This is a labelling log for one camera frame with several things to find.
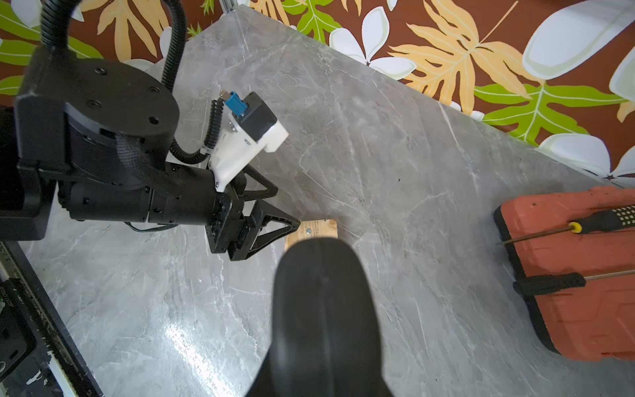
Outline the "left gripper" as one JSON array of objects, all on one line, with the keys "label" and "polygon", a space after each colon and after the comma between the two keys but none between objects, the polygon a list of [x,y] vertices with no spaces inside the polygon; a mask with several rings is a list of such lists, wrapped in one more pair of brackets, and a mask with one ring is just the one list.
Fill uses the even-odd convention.
[{"label": "left gripper", "polygon": [[[59,202],[78,221],[204,226],[210,251],[227,251],[231,261],[247,260],[299,229],[297,218],[263,200],[275,197],[279,189],[251,165],[237,176],[238,197],[256,200],[246,218],[238,212],[237,198],[216,191],[210,170],[170,162],[165,169],[180,183],[178,195],[170,196],[148,186],[124,190],[92,182],[61,182]],[[250,181],[258,190],[248,190]]]}]

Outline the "wooden block with nails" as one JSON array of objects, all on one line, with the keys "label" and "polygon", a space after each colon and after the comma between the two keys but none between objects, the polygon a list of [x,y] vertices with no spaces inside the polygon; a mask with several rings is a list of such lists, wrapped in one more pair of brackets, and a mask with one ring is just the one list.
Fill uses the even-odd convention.
[{"label": "wooden block with nails", "polygon": [[299,228],[284,239],[284,251],[291,246],[311,238],[338,238],[337,221],[334,219],[319,219],[302,221]]}]

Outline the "red black claw hammer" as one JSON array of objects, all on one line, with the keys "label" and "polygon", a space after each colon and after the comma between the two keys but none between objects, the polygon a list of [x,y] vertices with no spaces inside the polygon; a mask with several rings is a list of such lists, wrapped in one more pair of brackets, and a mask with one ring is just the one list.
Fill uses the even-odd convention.
[{"label": "red black claw hammer", "polygon": [[291,246],[275,273],[271,346],[249,396],[390,396],[365,271],[336,238]]}]

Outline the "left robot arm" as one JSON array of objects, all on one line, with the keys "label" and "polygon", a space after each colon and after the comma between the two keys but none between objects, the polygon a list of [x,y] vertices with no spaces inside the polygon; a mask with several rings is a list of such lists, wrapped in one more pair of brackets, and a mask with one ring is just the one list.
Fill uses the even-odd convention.
[{"label": "left robot arm", "polygon": [[1,110],[1,238],[44,238],[58,201],[78,221],[125,223],[139,233],[204,226],[213,253],[250,258],[294,233],[299,221],[270,205],[277,187],[251,161],[288,137],[256,93],[221,92],[201,147],[175,140],[173,90],[186,44],[181,2],[160,79],[69,49],[76,1],[46,1],[41,43],[18,95]]}]

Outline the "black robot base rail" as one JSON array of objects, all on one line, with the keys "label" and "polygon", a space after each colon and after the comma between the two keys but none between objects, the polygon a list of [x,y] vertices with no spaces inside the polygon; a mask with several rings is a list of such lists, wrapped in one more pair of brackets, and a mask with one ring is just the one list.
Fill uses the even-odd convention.
[{"label": "black robot base rail", "polygon": [[1,243],[1,395],[102,396],[18,243]]}]

